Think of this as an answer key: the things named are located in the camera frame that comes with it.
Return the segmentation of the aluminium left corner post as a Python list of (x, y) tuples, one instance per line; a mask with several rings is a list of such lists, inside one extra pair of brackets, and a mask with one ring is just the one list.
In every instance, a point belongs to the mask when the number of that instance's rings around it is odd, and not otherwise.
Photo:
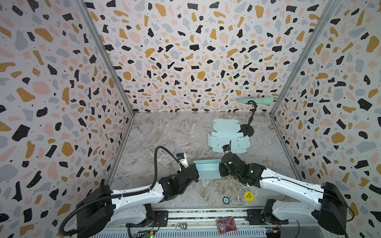
[(75, 1), (75, 4), (77, 6), (77, 9), (79, 10), (79, 14), (81, 16), (81, 18), (83, 19), (86, 27), (88, 28), (88, 31), (89, 31), (89, 34), (91, 35), (91, 38), (93, 39), (94, 41), (94, 44), (102, 58), (102, 61), (104, 62), (107, 70), (109, 71), (109, 73), (111, 74), (111, 78), (123, 100), (123, 103), (128, 111), (128, 114), (130, 116), (134, 116), (135, 113), (131, 107), (131, 104), (127, 98), (127, 95), (122, 87), (122, 84), (117, 76), (117, 73), (116, 73), (116, 70), (114, 69), (114, 66), (108, 56), (108, 54), (106, 53), (106, 49), (105, 49), (105, 46), (103, 44), (103, 42), (101, 41), (101, 38), (99, 36), (99, 33), (96, 29), (96, 26), (94, 24), (94, 22), (92, 21), (92, 18), (91, 18), (91, 15), (89, 13), (89, 11), (87, 10), (87, 7), (86, 7), (86, 4), (85, 4), (85, 1), (81, 1), (81, 0), (76, 0)]

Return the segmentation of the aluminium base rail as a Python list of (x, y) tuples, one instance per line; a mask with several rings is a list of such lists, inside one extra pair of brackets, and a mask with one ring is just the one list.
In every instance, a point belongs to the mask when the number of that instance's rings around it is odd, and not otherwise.
[[(273, 225), (261, 219), (259, 207), (156, 208), (147, 226), (112, 225), (95, 238), (332, 238), (318, 224), (289, 220)], [(237, 231), (220, 236), (216, 221), (233, 217)]]

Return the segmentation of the purple snack packet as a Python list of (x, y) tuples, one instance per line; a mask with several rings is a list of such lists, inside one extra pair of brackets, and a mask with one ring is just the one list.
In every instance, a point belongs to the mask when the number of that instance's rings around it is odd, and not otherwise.
[(216, 221), (216, 224), (220, 236), (237, 231), (237, 226), (233, 217), (219, 219)]

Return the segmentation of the black microphone stand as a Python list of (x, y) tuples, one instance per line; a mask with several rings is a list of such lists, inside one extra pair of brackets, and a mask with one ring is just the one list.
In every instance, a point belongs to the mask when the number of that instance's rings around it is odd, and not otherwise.
[(248, 105), (252, 105), (252, 106), (254, 106), (254, 109), (253, 109), (253, 111), (252, 111), (251, 116), (249, 117), (249, 121), (248, 121), (248, 123), (247, 123), (247, 124), (242, 124), (242, 125), (240, 125), (240, 131), (239, 131), (239, 132), (242, 133), (243, 136), (251, 137), (251, 136), (254, 135), (254, 129), (253, 129), (253, 127), (251, 126), (251, 123), (252, 123), (252, 121), (253, 121), (254, 114), (255, 114), (255, 112), (257, 111), (257, 107), (258, 107), (258, 105), (257, 105), (257, 103), (256, 103), (255, 101), (253, 101), (253, 100), (250, 100), (247, 104), (248, 104)]

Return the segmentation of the aluminium corner post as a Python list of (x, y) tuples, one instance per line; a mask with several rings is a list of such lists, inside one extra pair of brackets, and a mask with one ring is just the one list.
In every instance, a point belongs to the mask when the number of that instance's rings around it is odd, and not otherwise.
[(314, 28), (314, 32), (311, 34), (307, 44), (305, 45), (305, 48), (302, 50), (302, 53), (300, 54), (300, 57), (296, 61), (295, 67), (291, 71), (291, 74), (289, 78), (287, 79), (286, 83), (282, 87), (282, 90), (274, 103), (274, 106), (270, 112), (270, 116), (274, 117), (277, 110), (280, 108), (282, 105), (283, 100), (285, 99), (287, 92), (290, 90), (293, 82), (295, 81), (299, 70), (302, 68), (304, 61), (308, 58), (309, 54), (312, 52), (315, 43), (317, 40), (320, 38), (322, 35), (322, 32), (329, 22), (329, 19), (331, 16), (334, 14), (336, 9), (339, 7), (341, 1), (340, 0), (332, 0), (332, 1), (327, 1), (327, 5), (324, 8), (322, 15), (320, 16), (320, 20), (317, 22), (316, 27)]
[(111, 78), (123, 100), (123, 103), (128, 111), (128, 114), (130, 116), (134, 116), (135, 113), (131, 107), (131, 104), (127, 98), (127, 95), (122, 87), (122, 84), (117, 76), (117, 73), (116, 73), (116, 70), (114, 69), (114, 66), (108, 56), (108, 54), (106, 53), (106, 49), (105, 49), (105, 46), (103, 44), (103, 42), (101, 41), (101, 38), (99, 36), (99, 33), (96, 29), (96, 26), (94, 24), (94, 22), (92, 21), (92, 18), (91, 18), (91, 15), (89, 13), (89, 11), (87, 10), (87, 7), (86, 7), (86, 4), (85, 4), (85, 1), (81, 1), (81, 0), (76, 0), (75, 1), (75, 4), (77, 6), (77, 9), (79, 10), (79, 14), (81, 16), (81, 18), (83, 19), (86, 27), (88, 28), (88, 31), (89, 31), (89, 34), (91, 35), (91, 38), (93, 39), (94, 41), (94, 44), (102, 58), (102, 61), (104, 62), (107, 70), (109, 71), (109, 73), (111, 74)]

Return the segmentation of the yellow round sticker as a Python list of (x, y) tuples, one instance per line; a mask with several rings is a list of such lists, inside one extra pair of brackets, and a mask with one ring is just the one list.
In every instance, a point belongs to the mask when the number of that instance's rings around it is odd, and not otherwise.
[(244, 194), (244, 198), (245, 198), (246, 201), (251, 202), (251, 201), (254, 200), (254, 194), (252, 192), (250, 192), (250, 191), (247, 191)]

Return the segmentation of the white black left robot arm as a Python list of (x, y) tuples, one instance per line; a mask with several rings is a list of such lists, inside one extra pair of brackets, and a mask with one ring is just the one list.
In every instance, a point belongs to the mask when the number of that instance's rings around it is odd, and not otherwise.
[(97, 188), (79, 202), (76, 208), (101, 198), (76, 214), (77, 237), (89, 238), (112, 225), (147, 226), (154, 218), (153, 204), (169, 201), (183, 194), (192, 182), (198, 182), (195, 164), (176, 175), (161, 178), (153, 189), (149, 186), (129, 190), (110, 190), (108, 185)]

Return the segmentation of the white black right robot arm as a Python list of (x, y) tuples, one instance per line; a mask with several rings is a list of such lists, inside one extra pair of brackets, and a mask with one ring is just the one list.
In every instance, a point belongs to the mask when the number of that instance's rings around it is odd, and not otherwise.
[(350, 208), (333, 183), (318, 185), (302, 182), (260, 164), (247, 164), (231, 152), (222, 157), (219, 172), (222, 177), (232, 176), (245, 186), (273, 190), (297, 200), (282, 202), (268, 199), (261, 211), (264, 222), (282, 225), (289, 220), (308, 221), (333, 234), (346, 234)]

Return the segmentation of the aluminium right corner post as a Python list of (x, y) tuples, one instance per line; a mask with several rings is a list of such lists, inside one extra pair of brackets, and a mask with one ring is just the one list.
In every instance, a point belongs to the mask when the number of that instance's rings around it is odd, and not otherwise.
[(296, 61), (295, 67), (291, 71), (291, 74), (289, 78), (287, 79), (286, 83), (282, 87), (282, 90), (274, 103), (274, 106), (270, 112), (270, 116), (274, 117), (277, 110), (280, 108), (282, 105), (283, 100), (285, 99), (287, 92), (290, 90), (293, 82), (295, 81), (299, 70), (302, 68), (304, 61), (308, 58), (309, 54), (312, 52), (315, 43), (317, 40), (320, 38), (322, 35), (322, 32), (329, 22), (329, 19), (331, 16), (334, 14), (336, 9), (339, 7), (341, 1), (340, 0), (332, 0), (332, 1), (327, 1), (327, 5), (324, 8), (322, 15), (320, 16), (320, 20), (317, 22), (316, 27), (314, 28), (314, 32), (311, 34), (307, 44), (305, 45), (305, 48), (302, 50), (302, 53), (300, 54), (300, 57)]

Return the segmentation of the flat mint paper box blank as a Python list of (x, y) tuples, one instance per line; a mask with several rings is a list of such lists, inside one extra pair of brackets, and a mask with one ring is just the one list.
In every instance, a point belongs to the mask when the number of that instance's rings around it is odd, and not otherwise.
[(240, 132), (238, 120), (214, 119), (212, 129), (213, 131), (208, 135), (208, 145), (213, 152), (222, 153), (222, 147), (230, 145), (232, 153), (242, 154), (246, 153), (251, 146), (249, 137)]

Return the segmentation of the mint paper box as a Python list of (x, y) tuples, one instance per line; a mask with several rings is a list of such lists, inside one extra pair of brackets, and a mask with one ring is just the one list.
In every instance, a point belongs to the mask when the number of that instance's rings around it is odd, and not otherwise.
[(198, 171), (199, 180), (212, 180), (220, 179), (219, 165), (221, 163), (220, 159), (213, 160), (198, 160), (193, 162)]
[(251, 146), (249, 137), (240, 132), (238, 120), (214, 119), (212, 129), (213, 131), (208, 135), (208, 145), (213, 152), (222, 153), (222, 147), (230, 145), (232, 153), (242, 154), (246, 153)]

